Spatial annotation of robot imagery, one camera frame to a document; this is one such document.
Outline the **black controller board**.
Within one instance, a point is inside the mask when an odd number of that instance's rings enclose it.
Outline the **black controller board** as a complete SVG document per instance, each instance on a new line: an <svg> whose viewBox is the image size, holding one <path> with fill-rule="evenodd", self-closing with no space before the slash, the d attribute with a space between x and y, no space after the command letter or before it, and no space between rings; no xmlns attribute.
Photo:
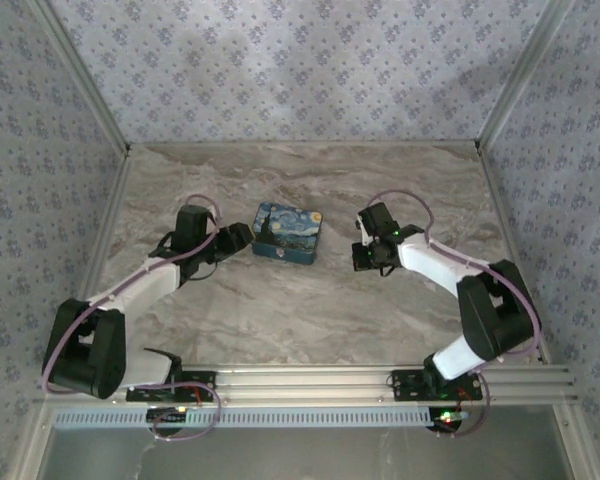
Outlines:
<svg viewBox="0 0 600 480"><path fill-rule="evenodd" d="M186 421L187 409L185 407L158 407L150 408L146 411L145 422L154 423L175 423L181 424Z"/></svg>

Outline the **aluminium table side rail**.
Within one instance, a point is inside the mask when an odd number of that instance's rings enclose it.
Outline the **aluminium table side rail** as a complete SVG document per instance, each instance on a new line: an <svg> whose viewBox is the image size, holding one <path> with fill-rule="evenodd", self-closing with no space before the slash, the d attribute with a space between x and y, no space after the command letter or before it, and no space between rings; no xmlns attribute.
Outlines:
<svg viewBox="0 0 600 480"><path fill-rule="evenodd" d="M491 195L492 202L494 205L494 210L498 217L499 228L501 231L503 241L506 245L508 257L519 268L520 274L521 274L522 279L527 287L527 290L531 294L531 300L534 303L536 312L538 313L539 317L542 317L543 311L541 309L541 305L540 305L539 301L533 295L533 282L531 280L529 280L526 275L526 272L525 272L523 264L522 264L522 260L520 259L520 255L519 255L518 249L515 244L515 238L513 235L513 231L511 229L511 226L509 225L506 205L501 196L496 175L495 175L491 165L489 164L486 154L483 153L479 148L477 148L477 153L478 153L479 159L481 161L481 164L482 164L482 167L484 170L486 183L487 183L489 191L490 191L490 195Z"/></svg>
<svg viewBox="0 0 600 480"><path fill-rule="evenodd" d="M109 191L103 215L100 219L99 229L95 240L92 242L86 270L77 293L75 294L78 299L89 298L97 292L100 277L107 262L112 235L124 200L125 190L132 168L132 161L129 157L130 150L127 149L120 158L120 164Z"/></svg>

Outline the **aluminium mounting rail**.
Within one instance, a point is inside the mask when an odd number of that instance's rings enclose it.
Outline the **aluminium mounting rail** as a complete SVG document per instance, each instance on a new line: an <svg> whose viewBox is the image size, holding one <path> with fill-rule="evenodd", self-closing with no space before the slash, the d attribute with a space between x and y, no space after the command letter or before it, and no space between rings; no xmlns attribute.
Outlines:
<svg viewBox="0 0 600 480"><path fill-rule="evenodd" d="M217 373L227 408L385 407L395 403L390 365L203 365ZM462 404L478 407L577 404L574 377L562 365L500 364L482 371L489 392Z"/></svg>

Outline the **aluminium lower frame post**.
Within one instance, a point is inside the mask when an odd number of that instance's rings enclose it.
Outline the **aluminium lower frame post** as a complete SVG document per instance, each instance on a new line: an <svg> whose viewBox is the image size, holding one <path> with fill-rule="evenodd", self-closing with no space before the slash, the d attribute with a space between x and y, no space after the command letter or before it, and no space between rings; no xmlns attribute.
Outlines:
<svg viewBox="0 0 600 480"><path fill-rule="evenodd" d="M35 404L18 440L6 480L37 480L55 415L55 407L49 406L45 400Z"/></svg>
<svg viewBox="0 0 600 480"><path fill-rule="evenodd" d="M554 414L574 480L600 480L600 459L581 406L563 402Z"/></svg>

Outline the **grey metal panel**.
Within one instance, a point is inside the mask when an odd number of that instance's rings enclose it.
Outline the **grey metal panel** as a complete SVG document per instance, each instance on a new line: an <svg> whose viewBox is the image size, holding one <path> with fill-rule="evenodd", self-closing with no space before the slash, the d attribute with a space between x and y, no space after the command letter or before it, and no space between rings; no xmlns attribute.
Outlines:
<svg viewBox="0 0 600 480"><path fill-rule="evenodd" d="M54 430L37 480L574 480L553 413L496 407L476 432L221 428L160 442L145 428Z"/></svg>

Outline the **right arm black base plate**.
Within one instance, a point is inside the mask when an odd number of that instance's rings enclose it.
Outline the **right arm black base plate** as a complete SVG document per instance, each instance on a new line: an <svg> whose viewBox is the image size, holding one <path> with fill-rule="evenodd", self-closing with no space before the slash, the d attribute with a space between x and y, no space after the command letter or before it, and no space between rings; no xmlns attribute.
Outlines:
<svg viewBox="0 0 600 480"><path fill-rule="evenodd" d="M393 370L388 377L395 401L458 402L482 400L483 391L477 374L464 374L445 380L432 373L415 370Z"/></svg>

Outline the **starry night painted tin box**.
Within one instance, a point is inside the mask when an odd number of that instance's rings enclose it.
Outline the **starry night painted tin box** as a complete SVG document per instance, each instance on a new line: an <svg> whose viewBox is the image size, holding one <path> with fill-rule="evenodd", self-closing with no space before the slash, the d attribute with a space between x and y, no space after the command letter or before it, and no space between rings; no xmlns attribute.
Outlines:
<svg viewBox="0 0 600 480"><path fill-rule="evenodd" d="M252 230L252 252L256 256L299 265L312 265L316 259L323 216L272 202L259 205Z"/></svg>

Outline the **aluminium frame post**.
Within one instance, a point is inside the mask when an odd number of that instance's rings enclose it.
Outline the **aluminium frame post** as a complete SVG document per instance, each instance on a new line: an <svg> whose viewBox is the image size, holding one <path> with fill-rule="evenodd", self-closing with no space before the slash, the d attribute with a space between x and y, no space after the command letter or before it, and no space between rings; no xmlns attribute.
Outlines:
<svg viewBox="0 0 600 480"><path fill-rule="evenodd" d="M45 400L35 404L18 440L6 480L37 480L55 415L55 407L49 406Z"/></svg>
<svg viewBox="0 0 600 480"><path fill-rule="evenodd" d="M479 154L487 152L496 141L575 2L576 0L547 0L476 138Z"/></svg>
<svg viewBox="0 0 600 480"><path fill-rule="evenodd" d="M574 480L600 480L600 459L581 406L563 402L554 414Z"/></svg>
<svg viewBox="0 0 600 480"><path fill-rule="evenodd" d="M128 144L53 6L48 0L26 2L45 30L107 140L119 153L126 154Z"/></svg>

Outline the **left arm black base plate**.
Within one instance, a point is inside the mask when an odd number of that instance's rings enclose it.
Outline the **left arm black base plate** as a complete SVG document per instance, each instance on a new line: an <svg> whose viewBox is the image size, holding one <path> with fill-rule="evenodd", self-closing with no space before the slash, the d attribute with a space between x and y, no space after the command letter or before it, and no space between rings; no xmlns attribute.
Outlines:
<svg viewBox="0 0 600 480"><path fill-rule="evenodd" d="M168 387L156 390L134 388L126 391L127 402L154 403L212 403L213 395L199 386L191 385L198 382L210 389L216 388L216 373L214 371L181 371L173 374L167 383L185 382L187 386Z"/></svg>

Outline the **controller board with lit leds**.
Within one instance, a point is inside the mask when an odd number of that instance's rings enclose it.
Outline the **controller board with lit leds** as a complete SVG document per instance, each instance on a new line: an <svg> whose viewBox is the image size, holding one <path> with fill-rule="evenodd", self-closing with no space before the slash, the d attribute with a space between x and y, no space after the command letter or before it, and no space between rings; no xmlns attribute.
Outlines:
<svg viewBox="0 0 600 480"><path fill-rule="evenodd" d="M446 407L430 407L429 415L432 424L428 426L430 431L441 434L456 434L462 422L469 418L469 414L462 409L451 409Z"/></svg>

